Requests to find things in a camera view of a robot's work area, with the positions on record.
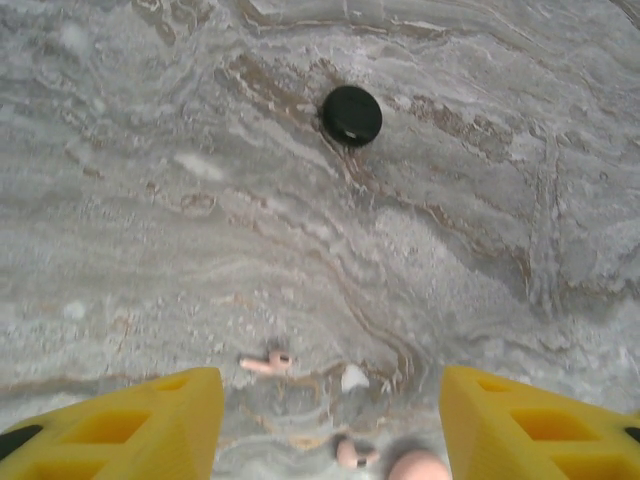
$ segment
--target marble surface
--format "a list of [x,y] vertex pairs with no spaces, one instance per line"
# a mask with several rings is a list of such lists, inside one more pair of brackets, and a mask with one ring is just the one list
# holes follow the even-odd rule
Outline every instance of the marble surface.
[[[0,0],[0,428],[215,365],[212,478],[373,479],[331,438],[445,455],[449,363],[640,408],[639,29],[635,0]],[[319,131],[342,83],[381,103],[362,151]],[[238,367],[272,342],[290,378]]]

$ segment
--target beige object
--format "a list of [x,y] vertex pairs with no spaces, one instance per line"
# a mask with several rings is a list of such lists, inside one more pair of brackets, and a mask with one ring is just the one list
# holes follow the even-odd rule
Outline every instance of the beige object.
[[293,360],[287,352],[282,350],[274,350],[269,353],[267,361],[257,360],[255,358],[242,358],[240,366],[252,372],[261,373],[263,375],[277,375],[284,373],[289,369]]
[[393,465],[387,480],[451,480],[449,469],[427,450],[414,450]]
[[373,450],[366,455],[358,453],[353,440],[345,438],[340,440],[336,451],[338,464],[344,468],[364,468],[378,461],[380,455]]

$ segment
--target black puck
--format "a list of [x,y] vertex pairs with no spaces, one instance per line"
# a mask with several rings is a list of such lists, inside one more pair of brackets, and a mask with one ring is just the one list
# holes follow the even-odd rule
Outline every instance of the black puck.
[[336,142],[364,147],[382,128],[382,111],[366,90],[343,85],[333,90],[322,104],[322,126]]

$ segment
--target black rubber pad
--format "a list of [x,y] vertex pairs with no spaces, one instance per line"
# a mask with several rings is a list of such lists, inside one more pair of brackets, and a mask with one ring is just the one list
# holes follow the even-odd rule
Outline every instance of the black rubber pad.
[[640,428],[638,427],[627,427],[624,429],[631,438],[633,438],[636,442],[640,443]]
[[0,435],[0,462],[42,431],[40,425],[29,425]]
[[382,111],[369,92],[343,85],[325,99],[322,126],[336,142],[349,147],[364,147],[380,133]]

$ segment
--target yellow plastic claw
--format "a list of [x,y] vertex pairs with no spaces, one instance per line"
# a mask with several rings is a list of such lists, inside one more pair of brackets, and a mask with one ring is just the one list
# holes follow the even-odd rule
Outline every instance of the yellow plastic claw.
[[640,479],[636,415],[452,366],[440,416],[454,480]]
[[205,480],[223,415],[217,368],[158,378],[14,425],[0,479]]

